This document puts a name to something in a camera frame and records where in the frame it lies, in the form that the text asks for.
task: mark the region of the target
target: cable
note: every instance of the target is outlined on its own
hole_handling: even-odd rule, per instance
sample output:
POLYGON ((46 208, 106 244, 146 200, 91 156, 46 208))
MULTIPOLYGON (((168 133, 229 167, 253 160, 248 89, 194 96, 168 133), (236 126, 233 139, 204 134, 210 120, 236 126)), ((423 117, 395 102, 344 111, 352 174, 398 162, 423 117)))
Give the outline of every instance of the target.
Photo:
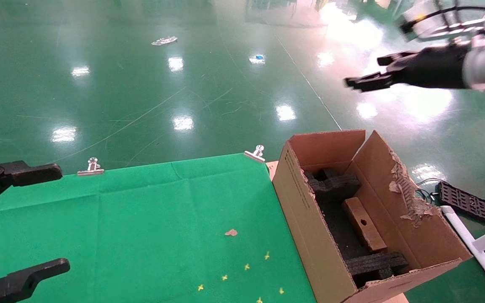
POLYGON ((460 18, 460 11, 458 11, 458 6, 460 6, 460 0, 454 0, 454 17, 456 17, 456 22, 458 22, 460 26, 463 27, 463 23, 460 18))
POLYGON ((428 203, 428 198, 422 191, 423 191, 422 189, 415 190, 415 192, 417 192, 420 196, 422 196, 422 198, 426 201, 426 203, 428 203))
MULTIPOLYGON (((437 7, 437 9, 439 11, 442 11, 443 10, 443 6, 441 5, 441 0, 433 0, 433 3, 435 3, 435 6, 437 7)), ((442 13, 441 14, 441 19, 443 19, 443 23, 445 23, 446 28, 447 29, 450 29, 450 23, 448 23, 448 19, 447 19, 445 13, 442 13)))
POLYGON ((428 181, 440 181, 440 182, 443 182, 443 183, 446 183, 446 184, 449 184, 448 182, 446 182, 445 180, 441 180, 439 178, 427 178, 426 180, 422 180, 420 182, 418 182, 416 185, 417 186, 421 186, 422 184, 428 182, 428 181))
POLYGON ((483 10, 483 11, 485 11, 485 6, 472 6, 471 5, 471 6, 454 6, 452 8, 443 8, 442 10, 438 10, 438 11, 429 13, 428 15, 421 16, 416 20, 406 22, 406 23, 401 25, 401 29, 404 32, 411 32, 412 28, 415 24, 420 23, 420 22, 422 22, 426 19, 429 19, 431 17, 435 17, 437 15, 441 15, 443 13, 447 13, 447 12, 454 11, 454 10, 457 10, 457 11, 461 11, 461 10, 483 10))
POLYGON ((428 203, 429 205, 435 205, 435 202, 434 202, 435 201, 435 197, 433 197, 433 193, 430 193, 427 190, 422 189, 422 188, 415 190, 415 192, 417 192, 418 194, 420 194, 422 196, 422 198, 424 200, 426 200, 426 203, 428 203))

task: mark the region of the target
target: black plastic tray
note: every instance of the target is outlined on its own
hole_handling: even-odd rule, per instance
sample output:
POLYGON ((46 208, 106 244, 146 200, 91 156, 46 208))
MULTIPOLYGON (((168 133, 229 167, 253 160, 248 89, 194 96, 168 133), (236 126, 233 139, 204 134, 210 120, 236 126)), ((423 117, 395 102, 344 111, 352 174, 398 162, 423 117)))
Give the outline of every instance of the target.
POLYGON ((435 186, 439 193, 439 200, 442 205, 449 205, 455 211, 469 215, 472 218, 485 223, 485 200, 472 194, 457 189, 450 184, 439 182, 435 186))

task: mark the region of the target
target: silver object on floor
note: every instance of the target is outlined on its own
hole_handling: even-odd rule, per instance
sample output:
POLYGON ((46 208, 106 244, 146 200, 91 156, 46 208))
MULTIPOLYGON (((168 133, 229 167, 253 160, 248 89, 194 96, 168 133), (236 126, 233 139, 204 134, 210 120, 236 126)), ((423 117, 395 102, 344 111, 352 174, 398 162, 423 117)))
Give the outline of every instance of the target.
POLYGON ((263 145, 258 145, 256 146, 256 150, 254 150, 253 153, 249 152, 249 151, 245 151, 244 152, 244 155, 246 157, 249 157, 250 159, 253 159, 255 161, 258 161, 259 163, 264 163, 265 162, 265 159, 262 158, 263 156, 263 150, 264 150, 264 146, 263 145))
POLYGON ((89 158, 87 161, 87 170, 82 170, 77 173, 78 176, 102 175, 104 170, 100 168, 98 159, 95 157, 89 158))

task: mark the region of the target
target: wooden block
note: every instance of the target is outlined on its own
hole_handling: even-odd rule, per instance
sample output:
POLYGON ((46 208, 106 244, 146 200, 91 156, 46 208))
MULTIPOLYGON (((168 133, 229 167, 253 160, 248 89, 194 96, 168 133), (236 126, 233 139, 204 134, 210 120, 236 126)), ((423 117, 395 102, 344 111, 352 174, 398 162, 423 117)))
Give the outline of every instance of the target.
POLYGON ((358 198, 349 198, 342 203, 354 230, 357 232, 361 242, 365 243, 371 253, 382 251, 386 244, 377 232, 372 219, 358 198))

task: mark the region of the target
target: robotic arm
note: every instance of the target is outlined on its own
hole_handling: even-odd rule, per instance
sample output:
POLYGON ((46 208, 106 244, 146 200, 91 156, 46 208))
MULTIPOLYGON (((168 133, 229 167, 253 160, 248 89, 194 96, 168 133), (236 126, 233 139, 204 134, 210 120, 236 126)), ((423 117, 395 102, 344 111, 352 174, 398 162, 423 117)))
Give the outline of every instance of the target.
MULTIPOLYGON (((10 186, 29 186, 61 178, 61 168, 56 164, 30 167, 23 161, 0 163, 0 194, 10 186)), ((0 303, 28 299, 39 282, 69 270, 69 261, 60 258, 7 274, 0 278, 0 303)))
POLYGON ((484 90, 485 19, 436 28, 435 23, 428 19, 438 15, 437 11, 428 15, 420 13, 435 8, 429 5, 431 3, 424 2, 407 11, 401 29, 407 37, 414 35, 423 41, 449 38, 448 45, 429 46, 419 52, 406 51, 377 58, 379 66, 386 66, 385 73, 349 77, 345 79, 345 84, 361 92, 382 90, 398 83, 421 88, 484 90), (462 36, 470 36, 470 40, 460 41, 462 36))

